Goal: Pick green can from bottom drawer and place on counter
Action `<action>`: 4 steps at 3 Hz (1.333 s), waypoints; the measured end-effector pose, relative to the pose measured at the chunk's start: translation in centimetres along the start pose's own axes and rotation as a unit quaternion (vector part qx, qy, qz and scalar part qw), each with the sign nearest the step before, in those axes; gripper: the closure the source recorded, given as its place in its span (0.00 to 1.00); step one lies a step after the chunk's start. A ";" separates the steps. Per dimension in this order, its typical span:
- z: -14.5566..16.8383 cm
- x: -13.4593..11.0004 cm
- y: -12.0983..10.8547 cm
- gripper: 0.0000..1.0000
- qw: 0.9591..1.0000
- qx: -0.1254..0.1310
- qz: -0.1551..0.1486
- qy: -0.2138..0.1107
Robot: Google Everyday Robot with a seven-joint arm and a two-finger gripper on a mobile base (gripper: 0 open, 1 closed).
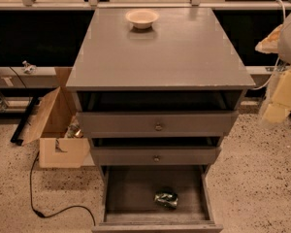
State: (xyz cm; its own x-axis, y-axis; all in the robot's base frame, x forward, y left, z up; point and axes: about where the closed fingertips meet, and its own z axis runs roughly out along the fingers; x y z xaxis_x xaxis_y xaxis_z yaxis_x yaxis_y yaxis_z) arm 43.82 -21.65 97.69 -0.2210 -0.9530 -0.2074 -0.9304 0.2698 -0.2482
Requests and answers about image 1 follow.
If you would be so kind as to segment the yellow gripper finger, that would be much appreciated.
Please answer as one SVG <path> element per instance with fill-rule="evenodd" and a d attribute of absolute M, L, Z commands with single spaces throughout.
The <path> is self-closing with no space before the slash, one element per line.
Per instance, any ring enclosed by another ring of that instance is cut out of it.
<path fill-rule="evenodd" d="M 255 50 L 261 53 L 279 53 L 280 36 L 282 31 L 282 24 L 277 26 L 266 38 L 260 41 Z"/>
<path fill-rule="evenodd" d="M 261 107 L 263 124 L 278 124 L 291 113 L 291 67 L 275 71 L 267 88 L 267 97 Z"/>

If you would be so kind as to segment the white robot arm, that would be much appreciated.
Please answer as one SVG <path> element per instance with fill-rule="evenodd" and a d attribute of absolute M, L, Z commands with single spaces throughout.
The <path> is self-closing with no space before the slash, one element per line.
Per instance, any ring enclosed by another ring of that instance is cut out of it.
<path fill-rule="evenodd" d="M 279 124 L 291 113 L 291 13 L 255 49 L 262 53 L 277 53 L 288 68 L 271 75 L 267 97 L 260 109 L 264 125 Z"/>

